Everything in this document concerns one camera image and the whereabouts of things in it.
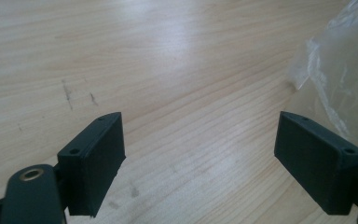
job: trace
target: wood grain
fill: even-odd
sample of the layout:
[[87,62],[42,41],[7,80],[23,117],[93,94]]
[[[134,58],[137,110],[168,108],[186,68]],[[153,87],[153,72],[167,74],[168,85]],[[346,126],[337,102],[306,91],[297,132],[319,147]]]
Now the wood grain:
[[273,157],[288,61],[346,3],[0,0],[0,198],[121,111],[128,158],[98,216],[70,223],[354,223]]

